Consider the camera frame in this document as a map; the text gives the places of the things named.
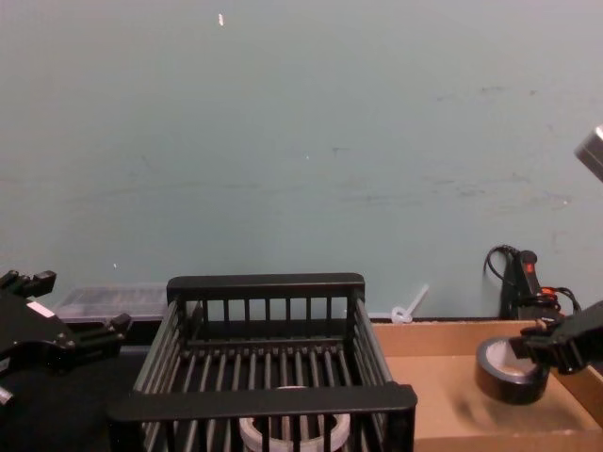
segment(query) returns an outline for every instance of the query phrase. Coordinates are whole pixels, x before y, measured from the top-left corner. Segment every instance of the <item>black tape roll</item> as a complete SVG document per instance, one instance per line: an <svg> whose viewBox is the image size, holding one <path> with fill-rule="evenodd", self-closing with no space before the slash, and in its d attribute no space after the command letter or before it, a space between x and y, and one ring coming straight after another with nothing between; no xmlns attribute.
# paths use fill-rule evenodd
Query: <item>black tape roll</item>
<svg viewBox="0 0 603 452"><path fill-rule="evenodd" d="M475 378L480 389L490 397L525 405L542 397L548 368L530 360L518 360L508 337L493 337L478 347Z"/></svg>

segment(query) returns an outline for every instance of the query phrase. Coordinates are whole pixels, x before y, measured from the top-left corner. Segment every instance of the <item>cardboard box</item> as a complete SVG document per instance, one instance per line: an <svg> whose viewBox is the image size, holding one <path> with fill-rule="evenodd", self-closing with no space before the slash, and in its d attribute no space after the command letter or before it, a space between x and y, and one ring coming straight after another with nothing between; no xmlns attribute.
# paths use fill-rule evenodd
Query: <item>cardboard box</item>
<svg viewBox="0 0 603 452"><path fill-rule="evenodd" d="M551 374L543 398L526 406L494 400L475 383L478 345L532 325L374 325L393 378L418 396L415 451L603 451L603 379L593 368Z"/></svg>

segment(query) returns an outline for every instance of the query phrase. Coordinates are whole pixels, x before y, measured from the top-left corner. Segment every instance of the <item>table surface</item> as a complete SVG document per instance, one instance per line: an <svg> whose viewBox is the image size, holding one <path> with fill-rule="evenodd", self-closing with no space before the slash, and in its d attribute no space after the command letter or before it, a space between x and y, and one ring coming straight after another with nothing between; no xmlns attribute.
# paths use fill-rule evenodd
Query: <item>table surface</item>
<svg viewBox="0 0 603 452"><path fill-rule="evenodd" d="M3 377L2 386L18 398L8 409L0 407L0 452L110 452L105 406L131 390L144 356L127 353L65 375L23 371Z"/></svg>

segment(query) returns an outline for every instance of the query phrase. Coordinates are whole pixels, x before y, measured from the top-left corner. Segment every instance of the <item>white plastic clip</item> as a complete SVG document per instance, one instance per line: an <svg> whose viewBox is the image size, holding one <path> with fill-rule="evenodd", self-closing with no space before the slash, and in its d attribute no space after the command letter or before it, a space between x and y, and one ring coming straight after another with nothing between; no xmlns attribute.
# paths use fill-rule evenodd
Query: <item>white plastic clip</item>
<svg viewBox="0 0 603 452"><path fill-rule="evenodd" d="M430 287L428 284L421 287L421 290L408 309L404 309L401 306L396 306L392 309L392 323L411 323L413 321L413 312L421 304L421 301L423 301L429 290Z"/></svg>

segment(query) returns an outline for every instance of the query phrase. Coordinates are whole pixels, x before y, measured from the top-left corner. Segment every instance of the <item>black wire basket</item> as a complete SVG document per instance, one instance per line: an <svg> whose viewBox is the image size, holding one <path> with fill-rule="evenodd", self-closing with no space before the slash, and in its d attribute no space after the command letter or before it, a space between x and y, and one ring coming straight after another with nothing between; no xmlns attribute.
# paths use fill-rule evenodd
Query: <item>black wire basket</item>
<svg viewBox="0 0 603 452"><path fill-rule="evenodd" d="M108 409L113 452L413 449L416 395L392 380L362 276L178 277L167 294L134 391Z"/></svg>

